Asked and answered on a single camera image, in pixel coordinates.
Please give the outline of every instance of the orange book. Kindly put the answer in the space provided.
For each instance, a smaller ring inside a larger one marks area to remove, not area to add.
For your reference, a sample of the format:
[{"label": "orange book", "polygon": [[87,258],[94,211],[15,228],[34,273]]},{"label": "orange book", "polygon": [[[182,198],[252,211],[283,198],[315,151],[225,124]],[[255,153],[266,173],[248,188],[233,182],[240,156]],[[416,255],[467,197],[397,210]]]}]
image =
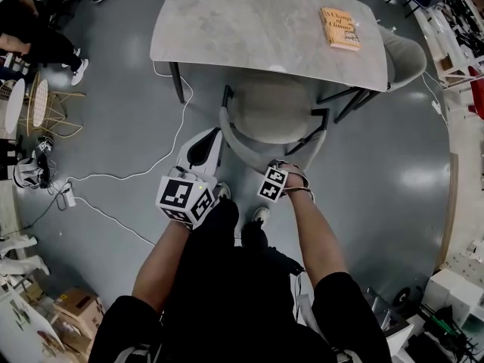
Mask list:
[{"label": "orange book", "polygon": [[355,21],[348,12],[334,8],[321,8],[327,41],[331,47],[357,51],[360,41],[356,35]]}]

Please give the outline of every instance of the red object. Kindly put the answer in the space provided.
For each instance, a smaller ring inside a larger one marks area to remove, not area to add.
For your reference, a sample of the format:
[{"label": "red object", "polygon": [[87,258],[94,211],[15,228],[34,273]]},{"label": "red object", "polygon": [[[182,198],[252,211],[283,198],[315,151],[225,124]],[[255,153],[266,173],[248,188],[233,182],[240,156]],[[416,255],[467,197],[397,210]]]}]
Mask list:
[{"label": "red object", "polygon": [[[469,66],[469,74],[471,76],[478,76],[479,72],[473,67]],[[470,83],[472,89],[472,96],[474,98],[474,105],[469,106],[469,111],[477,114],[481,119],[484,119],[484,80],[478,79]]]}]

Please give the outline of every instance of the white oval cushion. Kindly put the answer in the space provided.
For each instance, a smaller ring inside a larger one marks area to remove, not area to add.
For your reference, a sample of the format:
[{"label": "white oval cushion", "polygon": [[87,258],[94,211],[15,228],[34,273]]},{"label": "white oval cushion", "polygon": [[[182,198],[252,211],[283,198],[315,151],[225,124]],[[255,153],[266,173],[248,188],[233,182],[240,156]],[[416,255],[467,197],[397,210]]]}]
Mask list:
[{"label": "white oval cushion", "polygon": [[304,137],[311,108],[306,89],[294,78],[277,73],[254,74],[235,90],[228,105],[239,132],[269,144]]}]

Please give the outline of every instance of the wooden trim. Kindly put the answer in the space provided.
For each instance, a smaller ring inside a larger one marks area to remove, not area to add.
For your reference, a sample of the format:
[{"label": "wooden trim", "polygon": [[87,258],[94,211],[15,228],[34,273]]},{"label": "wooden trim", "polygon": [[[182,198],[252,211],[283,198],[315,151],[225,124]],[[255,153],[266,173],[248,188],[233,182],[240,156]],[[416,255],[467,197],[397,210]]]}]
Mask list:
[{"label": "wooden trim", "polygon": [[457,205],[459,182],[459,156],[457,154],[451,154],[450,163],[451,175],[448,185],[447,216],[445,218],[444,235],[442,236],[440,251],[439,255],[437,256],[434,271],[440,270],[440,265],[444,263],[445,258],[447,257],[448,246],[451,243],[452,229],[454,228],[455,207]]}]

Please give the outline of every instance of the gray floor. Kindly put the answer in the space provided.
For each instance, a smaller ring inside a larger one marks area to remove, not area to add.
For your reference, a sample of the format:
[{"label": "gray floor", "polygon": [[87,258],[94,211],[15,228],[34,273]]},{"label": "gray floor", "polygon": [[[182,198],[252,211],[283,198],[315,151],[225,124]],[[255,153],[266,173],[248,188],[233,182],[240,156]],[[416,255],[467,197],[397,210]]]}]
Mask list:
[{"label": "gray floor", "polygon": [[[69,140],[56,140],[53,158],[59,165],[59,185],[68,175],[140,172],[169,150],[182,107],[171,79],[155,76],[149,58],[163,1],[106,0],[93,5],[86,0],[67,26],[65,33],[90,64],[78,87],[87,97],[68,104],[70,118],[82,122],[84,129]],[[398,34],[427,49],[415,19],[404,20],[401,4],[361,1],[372,7],[382,25],[396,26]],[[158,69],[168,72],[167,66]],[[433,73],[433,66],[428,70]],[[224,85],[236,85],[247,72],[181,65],[181,73],[195,94],[177,147],[195,133],[217,126]],[[70,79],[58,66],[43,75],[53,86]],[[311,79],[305,82],[314,99],[341,89]],[[353,276],[387,299],[404,286],[426,283],[442,239],[448,134],[431,99],[419,78],[378,96],[337,126],[331,121],[327,140],[308,171],[317,204],[339,238]],[[330,104],[331,118],[344,102]],[[157,211],[154,198],[160,177],[173,160],[128,181],[94,178],[76,183],[75,194],[156,241],[167,219]],[[230,150],[225,150],[219,174],[232,187],[242,221],[260,203],[255,196],[259,179]],[[19,192],[21,222],[31,223],[50,200],[46,191]],[[29,232],[39,239],[38,251],[53,272],[44,279],[53,293],[72,284],[90,287],[107,305],[130,293],[150,251],[133,234],[82,204],[63,213],[52,208]],[[266,232],[271,245],[301,260],[288,200],[271,207]],[[217,284],[215,276],[207,276],[207,283]],[[308,289],[305,280],[303,290]]]}]

